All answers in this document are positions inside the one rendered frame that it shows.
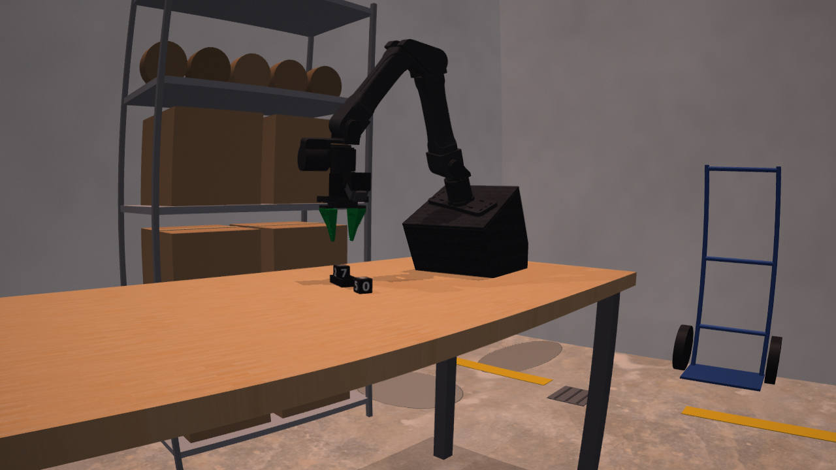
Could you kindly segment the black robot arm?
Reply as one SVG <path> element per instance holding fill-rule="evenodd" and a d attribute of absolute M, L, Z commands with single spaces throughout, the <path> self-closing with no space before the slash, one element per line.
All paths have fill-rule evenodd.
<path fill-rule="evenodd" d="M 329 120 L 331 138 L 301 139 L 297 158 L 299 170 L 326 172 L 330 168 L 331 172 L 344 172 L 329 174 L 329 196 L 347 196 L 354 202 L 364 202 L 371 190 L 371 173 L 356 172 L 356 150 L 351 145 L 359 145 L 359 138 L 370 124 L 374 109 L 408 69 L 420 93 L 426 122 L 427 163 L 432 173 L 445 178 L 447 188 L 432 196 L 429 204 L 483 216 L 498 206 L 498 202 L 472 193 L 471 172 L 464 166 L 462 149 L 457 148 L 445 96 L 447 54 L 413 39 L 389 41 L 385 48 L 373 71 L 332 115 Z"/>

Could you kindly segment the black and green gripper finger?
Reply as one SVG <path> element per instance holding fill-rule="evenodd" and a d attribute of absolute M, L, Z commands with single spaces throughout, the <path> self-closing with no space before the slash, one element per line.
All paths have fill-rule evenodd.
<path fill-rule="evenodd" d="M 336 220 L 337 220 L 337 212 L 338 209 L 334 208 L 319 208 L 321 212 L 321 216 L 323 220 L 325 220 L 325 224 L 327 226 L 330 240 L 334 242 L 335 235 L 336 235 Z M 326 214 L 326 212 L 327 214 Z"/>
<path fill-rule="evenodd" d="M 366 208 L 347 208 L 347 229 L 349 230 L 349 240 L 353 241 L 357 227 L 361 222 Z M 353 213 L 353 214 L 352 214 Z"/>

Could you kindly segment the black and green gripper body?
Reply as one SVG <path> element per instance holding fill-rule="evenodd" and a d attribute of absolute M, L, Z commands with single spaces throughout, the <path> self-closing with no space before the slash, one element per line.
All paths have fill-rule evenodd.
<path fill-rule="evenodd" d="M 358 206 L 358 202 L 349 200 L 347 196 L 317 196 L 317 202 L 328 203 L 328 205 L 319 205 L 320 208 L 366 208 L 366 206 Z"/>

